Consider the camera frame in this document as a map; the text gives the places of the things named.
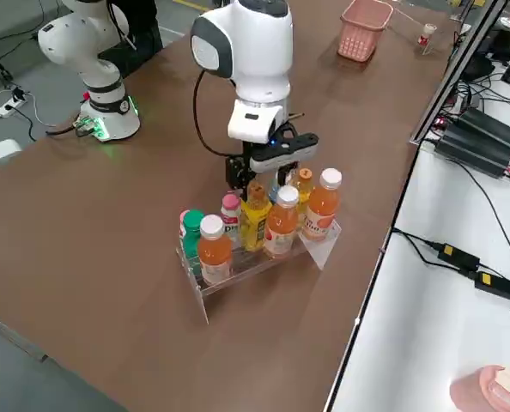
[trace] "white table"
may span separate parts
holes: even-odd
[[[510,237],[510,183],[472,172]],[[471,252],[510,278],[510,250],[491,208],[451,162],[420,152],[395,226]],[[426,266],[393,234],[332,410],[453,412],[449,385],[489,364],[510,367],[510,301]]]

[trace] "orange drink bottle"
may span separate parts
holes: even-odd
[[[303,234],[309,240],[325,239],[335,219],[339,206],[339,193],[342,175],[337,169],[325,169],[320,176],[320,185],[310,194],[307,217],[303,225]]]
[[[278,191],[264,227],[264,252],[271,258],[282,258],[291,250],[299,223],[299,191],[285,185]]]
[[[208,285],[226,281],[232,274],[232,240],[224,235],[220,216],[207,215],[200,223],[202,238],[197,243],[197,254],[202,266],[202,277]]]

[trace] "orange juice bottle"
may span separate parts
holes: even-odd
[[[320,186],[310,194],[307,217],[303,225],[303,234],[309,240],[323,240],[327,235],[335,212],[339,206],[341,172],[337,169],[325,169],[320,176]]]
[[[264,252],[271,258],[282,258],[291,250],[299,222],[298,202],[299,191],[293,186],[278,191],[264,227]]]
[[[220,216],[207,215],[200,223],[202,238],[197,243],[197,254],[202,276],[208,285],[226,281],[231,276],[232,240],[224,234]]]
[[[291,184],[299,191],[299,203],[297,204],[297,211],[299,212],[299,227],[305,222],[305,215],[307,214],[308,198],[313,192],[313,172],[310,169],[303,167],[295,176]]]

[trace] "pink plastic basket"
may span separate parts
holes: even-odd
[[[337,53],[365,62],[375,51],[394,8],[378,0],[354,0],[341,16],[343,32]]]

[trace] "robotic arm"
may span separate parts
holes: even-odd
[[[140,121],[126,93],[118,68],[98,58],[121,40],[106,6],[106,0],[63,0],[74,13],[42,27],[38,34],[41,51],[54,63],[75,70],[82,78],[89,99],[83,104],[76,129],[93,134],[100,141],[132,136]],[[123,12],[112,5],[122,35],[129,32]]]
[[[288,122],[293,22],[284,0],[236,0],[200,15],[191,49],[202,69],[236,87],[228,135],[244,143],[244,156],[227,161],[234,189],[245,188],[254,173],[290,169],[313,156],[318,137],[297,135]],[[285,139],[286,131],[293,138]]]

